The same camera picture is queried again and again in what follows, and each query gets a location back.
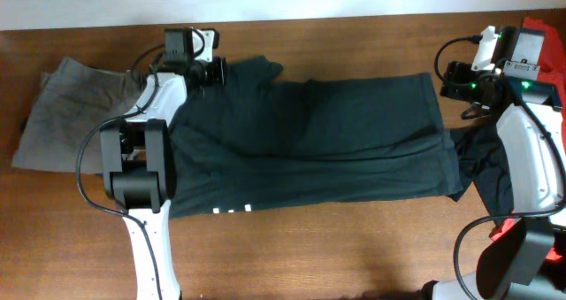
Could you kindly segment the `dark green t-shirt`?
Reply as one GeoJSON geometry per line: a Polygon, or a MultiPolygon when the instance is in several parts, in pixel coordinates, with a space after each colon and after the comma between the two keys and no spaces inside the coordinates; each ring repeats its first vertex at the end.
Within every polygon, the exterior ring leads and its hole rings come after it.
{"type": "Polygon", "coordinates": [[[171,141],[171,215],[447,196],[462,188],[428,73],[283,81],[257,57],[190,95],[171,141]]]}

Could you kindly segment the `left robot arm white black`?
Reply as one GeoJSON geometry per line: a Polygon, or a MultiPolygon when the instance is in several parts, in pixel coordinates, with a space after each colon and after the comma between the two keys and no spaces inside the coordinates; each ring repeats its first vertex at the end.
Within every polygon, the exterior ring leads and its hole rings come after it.
{"type": "Polygon", "coordinates": [[[165,30],[140,97],[99,129],[104,190],[129,234],[139,299],[182,297],[169,233],[177,187],[169,127],[190,95],[225,85],[226,61],[213,54],[218,43],[214,28],[165,30]]]}

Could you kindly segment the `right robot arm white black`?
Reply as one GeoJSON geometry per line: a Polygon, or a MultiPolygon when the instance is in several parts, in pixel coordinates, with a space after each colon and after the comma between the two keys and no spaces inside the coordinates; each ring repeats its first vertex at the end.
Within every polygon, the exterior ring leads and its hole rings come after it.
{"type": "Polygon", "coordinates": [[[496,120],[515,207],[500,218],[515,224],[482,252],[474,273],[463,275],[463,238],[490,218],[472,221],[455,241],[455,280],[432,281],[424,289],[432,300],[563,299],[565,260],[547,257],[565,254],[565,149],[559,89],[539,79],[545,35],[489,26],[467,40],[478,47],[473,62],[453,61],[438,73],[440,93],[496,120]]]}

